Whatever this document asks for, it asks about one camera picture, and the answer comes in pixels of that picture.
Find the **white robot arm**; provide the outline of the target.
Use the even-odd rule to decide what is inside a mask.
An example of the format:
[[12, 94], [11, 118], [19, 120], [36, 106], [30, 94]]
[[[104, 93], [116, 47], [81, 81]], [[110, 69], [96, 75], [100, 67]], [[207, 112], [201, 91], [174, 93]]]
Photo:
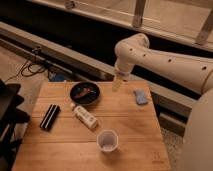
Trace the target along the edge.
[[114, 91], [138, 65], [201, 95], [189, 115], [177, 171], [213, 171], [213, 59], [152, 50], [142, 33], [120, 40], [115, 54]]

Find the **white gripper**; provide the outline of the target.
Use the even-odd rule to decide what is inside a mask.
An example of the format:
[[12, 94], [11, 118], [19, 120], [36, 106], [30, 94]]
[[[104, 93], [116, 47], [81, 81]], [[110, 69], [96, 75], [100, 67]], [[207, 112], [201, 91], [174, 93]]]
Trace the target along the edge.
[[114, 74], [115, 74], [115, 77], [113, 79], [112, 91], [116, 92], [119, 90], [119, 88], [123, 84], [123, 80], [128, 79], [130, 73], [121, 71], [118, 67], [115, 67]]

